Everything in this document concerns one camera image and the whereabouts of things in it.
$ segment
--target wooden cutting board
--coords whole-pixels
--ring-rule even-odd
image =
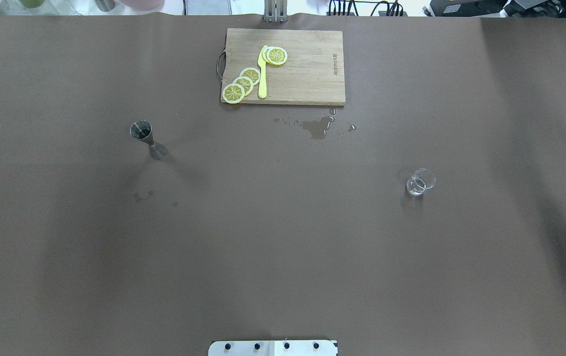
[[[259,98],[257,85],[240,104],[344,105],[340,31],[228,29],[221,88],[232,83],[244,68],[259,68],[257,59],[263,45],[285,48],[287,62],[267,65],[265,99]]]

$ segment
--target metal jigger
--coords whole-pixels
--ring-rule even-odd
[[[140,120],[134,122],[129,129],[131,137],[136,140],[141,140],[145,144],[149,145],[149,154],[154,160],[161,160],[168,154],[168,150],[161,144],[158,144],[153,140],[153,128],[151,124],[145,120]]]

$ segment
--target water droplet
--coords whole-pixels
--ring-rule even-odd
[[[301,128],[309,131],[312,139],[324,139],[326,131],[334,120],[333,117],[329,116],[321,117],[319,121],[303,121],[301,122]]]

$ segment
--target lemon slice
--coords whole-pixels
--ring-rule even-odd
[[[282,65],[287,61],[287,51],[282,47],[269,47],[265,50],[265,61],[271,65]]]
[[[261,73],[257,68],[245,68],[241,71],[241,74],[239,74],[239,76],[248,77],[254,85],[258,84],[259,81],[261,81]]]
[[[245,90],[241,84],[232,83],[226,85],[221,91],[221,97],[228,104],[240,103],[245,97]]]
[[[238,77],[233,83],[237,83],[244,88],[245,96],[250,95],[252,89],[254,89],[254,83],[252,83],[252,79],[249,77]]]

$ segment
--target knife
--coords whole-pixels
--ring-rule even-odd
[[[259,52],[259,58],[257,60],[257,64],[261,70],[261,81],[259,81],[259,97],[261,99],[265,99],[267,97],[267,81],[265,80],[265,66],[267,63],[265,62],[265,58],[263,58],[263,51],[267,48],[267,45],[264,45]]]

